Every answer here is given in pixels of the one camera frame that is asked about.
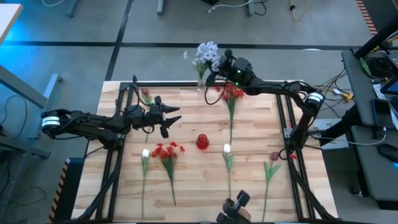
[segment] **white tulip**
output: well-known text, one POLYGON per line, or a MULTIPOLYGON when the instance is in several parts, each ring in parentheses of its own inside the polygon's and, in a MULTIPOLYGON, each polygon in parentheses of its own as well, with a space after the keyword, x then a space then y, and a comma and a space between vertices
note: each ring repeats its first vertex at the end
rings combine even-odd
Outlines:
POLYGON ((149 158, 149 150, 148 149, 142 150, 142 158, 144 158, 144 159, 149 158))
POLYGON ((224 153, 230 153, 231 152, 231 146, 229 144, 224 144, 224 153))

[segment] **concrete floor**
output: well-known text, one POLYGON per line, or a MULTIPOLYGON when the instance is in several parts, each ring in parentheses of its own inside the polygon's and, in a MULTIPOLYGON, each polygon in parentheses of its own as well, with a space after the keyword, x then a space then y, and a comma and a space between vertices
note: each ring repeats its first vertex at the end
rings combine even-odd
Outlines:
MULTIPOLYGON (((7 40, 51 42, 115 42, 128 0, 84 0, 76 16, 67 16, 70 3, 45 7, 41 1, 6 0, 21 2, 24 10, 7 40)), ((166 1, 165 14, 156 14, 156 0, 135 0, 128 18, 123 42, 199 43, 213 40, 219 44, 264 44, 276 49, 233 49, 234 54, 249 59, 256 75, 263 79, 302 79, 321 84, 342 69, 340 50, 292 50, 291 45, 359 46, 371 34, 366 27, 355 0, 312 1, 310 10, 300 22, 293 22, 289 2, 269 0, 265 16, 246 17, 246 10, 218 8, 207 14, 209 5, 199 0, 166 1)), ((220 3, 241 4, 242 0, 221 0, 220 3)), ((305 0, 296 0, 297 14, 305 0)), ((256 4, 256 11, 263 9, 256 4)), ((53 108, 67 108, 95 113, 102 82, 108 70, 113 47, 56 47, 3 45, 0 64, 15 73, 38 91, 43 91, 53 73, 59 73, 64 82, 57 93, 53 108)), ((121 47, 112 80, 196 80, 190 62, 183 52, 192 55, 195 49, 160 47, 121 47)), ((347 78, 341 88, 349 88, 347 78)), ((0 108, 11 91, 0 86, 0 108)), ((3 124, 11 136, 19 131, 24 117, 22 102, 14 99, 9 104, 9 116, 3 124)), ((336 112, 341 116, 351 104, 340 104, 336 112)), ((28 103, 27 122, 39 117, 38 109, 28 103)), ((322 111, 319 118, 335 118, 330 110, 322 111)), ((25 129, 20 141, 27 140, 25 129)), ((29 223, 47 220, 55 188, 63 163, 68 157, 81 157, 87 141, 72 139, 54 141, 43 136, 32 145, 51 151, 50 159, 29 160, 23 183, 15 190, 21 202, 40 197, 40 192, 26 193, 30 186, 43 188, 47 198, 28 207, 9 205, 4 220, 28 219, 29 223)), ((333 152, 325 154, 326 166, 339 217, 344 220, 372 223, 393 223, 398 212, 380 211, 371 198, 359 198, 348 192, 349 168, 339 169, 340 160, 333 152)))

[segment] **white cable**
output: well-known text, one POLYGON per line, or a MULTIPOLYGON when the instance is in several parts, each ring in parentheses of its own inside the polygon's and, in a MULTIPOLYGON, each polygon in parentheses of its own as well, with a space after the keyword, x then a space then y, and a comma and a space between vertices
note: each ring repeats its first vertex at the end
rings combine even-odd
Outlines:
POLYGON ((345 140, 340 140, 340 139, 334 139, 334 138, 316 138, 312 135, 310 135, 311 137, 313 137, 314 139, 331 139, 333 141, 341 141, 341 142, 347 142, 348 144, 353 144, 353 145, 357 145, 357 146, 373 146, 375 144, 379 144, 381 142, 383 142, 384 140, 386 140, 386 134, 384 134, 384 137, 382 140, 377 141, 377 142, 373 142, 373 143, 356 143, 356 142, 350 142, 350 141, 345 141, 345 140))
POLYGON ((59 2, 57 2, 57 3, 54 3, 54 4, 46 4, 46 3, 44 2, 44 0, 42 0, 43 5, 45 5, 45 6, 47 6, 47 7, 56 6, 57 4, 61 4, 62 2, 64 2, 64 0, 61 0, 61 1, 59 1, 59 2))
POLYGON ((211 9, 209 9, 209 11, 207 11, 207 13, 210 13, 212 10, 215 10, 217 7, 220 7, 220 6, 225 6, 225 7, 242 7, 242 6, 245 6, 245 5, 249 4, 250 2, 253 2, 253 0, 250 0, 250 1, 248 1, 248 2, 246 2, 246 3, 244 3, 244 4, 242 4, 242 5, 238 5, 238 6, 230 6, 230 5, 217 5, 217 6, 213 6, 211 9))

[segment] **wooden table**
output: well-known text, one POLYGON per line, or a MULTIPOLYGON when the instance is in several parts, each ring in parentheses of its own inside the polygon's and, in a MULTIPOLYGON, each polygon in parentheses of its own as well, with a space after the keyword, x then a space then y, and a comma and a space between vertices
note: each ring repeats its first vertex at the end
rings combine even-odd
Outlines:
MULTIPOLYGON (((112 116, 114 101, 118 95, 120 82, 105 82, 98 105, 98 114, 112 116)), ((149 88, 152 96, 160 95, 163 103, 181 107, 179 111, 167 116, 182 115, 170 129, 170 137, 163 139, 159 127, 149 136, 131 131, 126 138, 122 171, 119 180, 118 196, 114 212, 114 222, 215 222, 221 206, 228 197, 228 173, 221 152, 224 143, 229 141, 229 114, 224 102, 209 106, 204 95, 192 87, 157 87, 149 88), (210 139, 208 149, 197 149, 195 141, 199 134, 206 134, 210 139), (178 158, 175 168, 175 197, 167 173, 157 159, 150 159, 144 200, 144 218, 141 218, 142 168, 141 153, 144 148, 153 151, 156 143, 177 142, 186 148, 178 158)), ((217 93, 210 92, 210 100, 217 93)), ((296 118, 301 111, 294 107, 296 118)), ((316 144, 309 140, 307 144, 316 144)), ((98 141, 88 146, 88 152, 100 147, 98 141)), ((240 190, 251 196, 246 206, 252 215, 252 222, 260 222, 264 206, 266 175, 264 161, 270 160, 270 153, 284 147, 279 123, 279 114, 275 95, 262 94, 245 96, 239 100, 234 117, 233 142, 234 154, 231 173, 232 196, 240 190)), ((337 217, 335 203, 330 189, 322 152, 318 149, 303 150, 305 165, 311 190, 321 204, 337 217)), ((106 151, 91 154, 85 161, 83 174, 78 189, 73 218, 81 215, 94 199, 101 185, 106 151)), ((292 185, 287 163, 282 164, 270 183, 268 193, 266 221, 296 221, 292 185)), ((303 193, 300 193, 304 214, 306 205, 303 193)), ((105 198, 103 215, 108 211, 110 190, 105 198)))
POLYGON ((0 3, 0 44, 6 38, 15 20, 22 11, 21 4, 0 3))

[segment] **small red vase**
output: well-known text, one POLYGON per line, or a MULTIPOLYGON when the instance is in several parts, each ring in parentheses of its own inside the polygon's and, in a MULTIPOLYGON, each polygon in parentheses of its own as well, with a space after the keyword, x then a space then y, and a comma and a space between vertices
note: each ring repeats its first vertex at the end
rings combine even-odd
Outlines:
POLYGON ((209 147, 209 139, 206 134, 199 134, 197 139, 197 148, 200 150, 205 150, 209 147))

